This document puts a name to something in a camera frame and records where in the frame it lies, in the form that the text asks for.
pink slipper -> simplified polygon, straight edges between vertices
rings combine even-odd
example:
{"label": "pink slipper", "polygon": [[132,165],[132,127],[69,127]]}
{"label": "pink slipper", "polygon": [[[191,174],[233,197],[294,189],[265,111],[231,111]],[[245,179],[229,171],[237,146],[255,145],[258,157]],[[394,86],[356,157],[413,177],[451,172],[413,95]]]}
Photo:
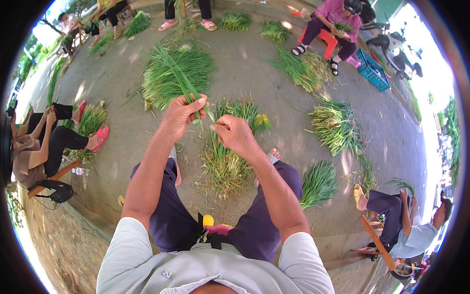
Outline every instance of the pink slipper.
{"label": "pink slipper", "polygon": [[85,100],[83,100],[82,103],[80,103],[80,105],[78,106],[78,110],[80,110],[80,117],[78,118],[78,123],[82,121],[82,115],[83,115],[83,110],[85,110],[85,106],[86,106]]}
{"label": "pink slipper", "polygon": [[208,31],[215,31],[217,29],[217,26],[215,25],[215,23],[213,23],[212,21],[208,21],[206,23],[203,23],[201,22],[201,24],[208,30]]}
{"label": "pink slipper", "polygon": [[98,132],[96,132],[96,135],[98,135],[98,146],[96,146],[96,148],[92,150],[93,152],[96,153],[98,151],[98,149],[101,147],[104,141],[106,141],[106,139],[108,138],[109,133],[110,133],[109,126],[104,126],[100,128]]}
{"label": "pink slipper", "polygon": [[178,23],[178,21],[176,21],[174,24],[171,24],[171,23],[169,23],[169,22],[165,22],[163,25],[161,25],[161,26],[158,28],[158,30],[159,30],[159,31],[164,31],[164,30],[168,29],[169,27],[174,26],[174,25],[177,24],[177,23]]}

black sandal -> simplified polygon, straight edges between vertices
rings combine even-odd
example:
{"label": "black sandal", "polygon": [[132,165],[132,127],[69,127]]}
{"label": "black sandal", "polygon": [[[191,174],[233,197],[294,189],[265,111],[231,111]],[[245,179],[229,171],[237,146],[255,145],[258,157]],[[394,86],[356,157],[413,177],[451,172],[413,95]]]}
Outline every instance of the black sandal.
{"label": "black sandal", "polygon": [[334,76],[337,76],[338,75],[338,63],[333,61],[333,58],[331,58],[328,62],[330,64],[330,70],[331,70],[331,73],[334,75]]}
{"label": "black sandal", "polygon": [[303,53],[305,53],[305,51],[307,51],[307,47],[304,47],[303,44],[300,44],[297,47],[295,47],[294,49],[292,49],[292,54],[295,55],[295,56],[300,56]]}

white shirt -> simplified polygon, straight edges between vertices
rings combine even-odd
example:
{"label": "white shirt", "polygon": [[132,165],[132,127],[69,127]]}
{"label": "white shirt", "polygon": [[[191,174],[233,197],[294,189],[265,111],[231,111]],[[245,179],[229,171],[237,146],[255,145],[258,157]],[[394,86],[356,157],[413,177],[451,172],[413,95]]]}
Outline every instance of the white shirt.
{"label": "white shirt", "polygon": [[437,234],[438,229],[430,223],[412,226],[408,237],[401,230],[398,234],[398,242],[389,252],[390,256],[392,258],[412,258],[418,256],[428,249]]}
{"label": "white shirt", "polygon": [[238,294],[334,293],[318,249],[307,233],[287,238],[277,268],[245,258],[226,243],[222,243],[222,250],[196,244],[190,251],[153,255],[144,226],[130,217],[117,224],[98,273],[96,292],[187,294],[211,280]]}
{"label": "white shirt", "polygon": [[60,30],[63,33],[68,34],[70,29],[77,23],[77,21],[78,17],[75,14],[67,14],[67,19],[64,22],[60,22]]}

electric scooter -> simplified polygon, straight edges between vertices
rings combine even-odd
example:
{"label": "electric scooter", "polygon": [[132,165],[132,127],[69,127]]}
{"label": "electric scooter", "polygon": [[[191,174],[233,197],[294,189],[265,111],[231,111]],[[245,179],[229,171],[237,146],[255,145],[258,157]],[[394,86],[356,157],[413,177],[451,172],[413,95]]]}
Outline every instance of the electric scooter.
{"label": "electric scooter", "polygon": [[[361,27],[361,30],[371,30],[371,29],[377,29],[377,28],[385,28],[385,31],[390,29],[390,24],[387,20],[387,23],[374,23],[374,24],[367,24],[363,27]],[[366,44],[368,46],[378,46],[382,48],[382,52],[385,55],[385,58],[388,61],[388,64],[390,64],[397,72],[397,77],[400,79],[406,79],[406,80],[411,80],[413,77],[413,73],[416,71],[416,74],[419,77],[423,77],[423,70],[419,63],[411,64],[411,62],[408,60],[407,56],[405,53],[401,50],[401,46],[405,44],[405,37],[403,36],[405,34],[405,27],[401,29],[401,35],[398,32],[393,32],[378,35],[376,38],[367,40]],[[421,49],[418,51],[414,50],[411,48],[411,46],[408,45],[408,49],[410,52],[415,52],[416,56],[418,56],[419,59],[421,59],[421,53],[423,52]]]}

brown shirt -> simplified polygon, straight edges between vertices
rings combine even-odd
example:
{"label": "brown shirt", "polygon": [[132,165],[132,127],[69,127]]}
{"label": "brown shirt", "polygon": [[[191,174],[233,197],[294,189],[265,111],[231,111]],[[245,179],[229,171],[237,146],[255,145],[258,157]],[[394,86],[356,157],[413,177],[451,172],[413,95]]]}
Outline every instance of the brown shirt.
{"label": "brown shirt", "polygon": [[44,173],[44,165],[29,169],[29,159],[32,151],[39,151],[41,145],[39,140],[33,140],[29,135],[16,137],[16,142],[20,143],[18,148],[13,150],[13,174],[16,180],[25,188],[30,188],[34,183],[47,178]]}

